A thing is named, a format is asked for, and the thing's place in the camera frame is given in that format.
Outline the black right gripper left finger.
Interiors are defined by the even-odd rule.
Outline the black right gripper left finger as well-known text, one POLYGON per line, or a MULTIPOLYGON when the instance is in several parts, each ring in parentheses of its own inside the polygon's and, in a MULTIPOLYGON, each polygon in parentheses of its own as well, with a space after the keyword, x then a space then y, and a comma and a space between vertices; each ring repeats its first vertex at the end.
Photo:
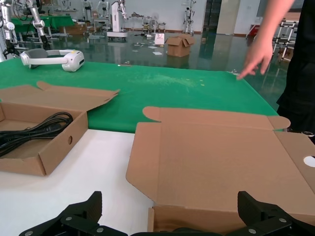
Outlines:
POLYGON ((29 228, 21 236, 125 236, 126 233, 98 224, 102 193, 95 191, 84 202, 68 205, 57 217, 29 228))

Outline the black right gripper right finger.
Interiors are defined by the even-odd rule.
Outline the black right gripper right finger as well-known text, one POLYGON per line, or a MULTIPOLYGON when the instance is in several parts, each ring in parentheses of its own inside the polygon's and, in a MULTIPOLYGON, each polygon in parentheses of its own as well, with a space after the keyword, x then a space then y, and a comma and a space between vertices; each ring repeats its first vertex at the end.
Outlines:
POLYGON ((315 227, 295 219, 278 205, 257 201, 238 192, 238 215, 246 225, 229 236, 313 236, 315 227))

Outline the person's bare hand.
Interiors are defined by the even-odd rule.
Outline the person's bare hand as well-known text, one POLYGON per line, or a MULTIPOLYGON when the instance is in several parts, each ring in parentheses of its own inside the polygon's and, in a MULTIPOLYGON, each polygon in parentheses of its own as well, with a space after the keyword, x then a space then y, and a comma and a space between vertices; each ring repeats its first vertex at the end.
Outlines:
POLYGON ((256 39, 250 46, 243 70, 238 75, 237 80, 243 79, 248 75, 255 75, 259 70, 264 74, 270 63, 273 54, 272 39, 256 39))

